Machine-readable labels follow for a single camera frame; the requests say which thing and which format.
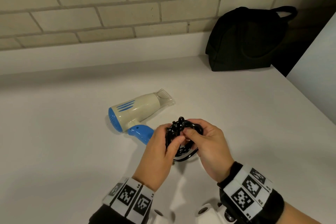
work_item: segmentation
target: white countertop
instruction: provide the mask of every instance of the white countertop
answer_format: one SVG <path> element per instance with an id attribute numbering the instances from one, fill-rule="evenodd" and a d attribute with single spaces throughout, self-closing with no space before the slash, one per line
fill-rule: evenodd
<path id="1" fill-rule="evenodd" d="M 176 104 L 147 125 L 208 120 L 235 160 L 258 168 L 286 201 L 335 222 L 336 126 L 275 68 L 212 72 L 206 57 L 0 76 L 1 222 L 88 223 L 145 148 L 113 129 L 108 108 L 160 88 Z M 218 199 L 195 158 L 172 167 L 153 209 L 194 223 L 195 210 Z"/>

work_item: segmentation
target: black backpack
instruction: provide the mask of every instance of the black backpack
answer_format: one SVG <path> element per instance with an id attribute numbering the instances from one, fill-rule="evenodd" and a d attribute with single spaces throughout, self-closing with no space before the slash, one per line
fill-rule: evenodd
<path id="1" fill-rule="evenodd" d="M 277 12 L 291 13 L 280 17 Z M 205 53 L 212 71 L 270 67 L 276 48 L 297 10 L 282 6 L 271 10 L 239 7 L 220 17 L 212 29 Z"/>

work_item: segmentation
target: hair dryer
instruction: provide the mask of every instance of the hair dryer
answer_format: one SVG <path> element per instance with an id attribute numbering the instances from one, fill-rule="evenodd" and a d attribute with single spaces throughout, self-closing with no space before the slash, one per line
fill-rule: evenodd
<path id="1" fill-rule="evenodd" d="M 154 130 L 140 122 L 160 108 L 174 104 L 172 97 L 163 89 L 158 92 L 142 95 L 108 109 L 108 117 L 118 132 L 128 131 L 147 144 Z"/>

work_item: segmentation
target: hand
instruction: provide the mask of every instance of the hand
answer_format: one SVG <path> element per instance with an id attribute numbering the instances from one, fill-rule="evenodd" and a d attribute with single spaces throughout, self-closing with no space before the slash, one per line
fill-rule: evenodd
<path id="1" fill-rule="evenodd" d="M 133 179 L 156 192 L 166 180 L 173 159 L 180 144 L 185 140 L 184 136 L 176 137 L 166 150 L 166 128 L 171 124 L 159 126 L 149 140 L 140 164 L 136 169 Z"/>
<path id="2" fill-rule="evenodd" d="M 234 162 L 223 132 L 205 120 L 189 119 L 203 127 L 203 135 L 192 128 L 183 130 L 183 134 L 194 141 L 205 171 L 216 182 L 222 182 L 230 173 Z"/>

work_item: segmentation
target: black power cord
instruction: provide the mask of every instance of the black power cord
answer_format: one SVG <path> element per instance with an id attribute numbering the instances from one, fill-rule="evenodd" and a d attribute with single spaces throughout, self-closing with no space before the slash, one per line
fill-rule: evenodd
<path id="1" fill-rule="evenodd" d="M 178 121 L 173 121 L 173 124 L 167 128 L 166 131 L 166 148 L 168 145 L 173 141 L 173 139 L 181 134 L 181 132 L 185 128 L 193 128 L 195 129 L 199 134 L 203 135 L 203 128 L 199 124 L 194 124 L 189 120 L 184 120 L 183 117 L 179 117 Z M 181 157 L 185 154 L 187 154 L 190 150 L 191 147 L 193 146 L 194 142 L 189 141 L 185 146 L 180 147 L 179 150 L 177 151 L 175 157 Z M 180 159 L 174 159 L 174 162 L 182 162 L 193 156 L 196 152 L 198 151 L 198 148 L 196 148 L 193 152 L 191 152 L 189 155 L 187 155 L 184 158 Z"/>

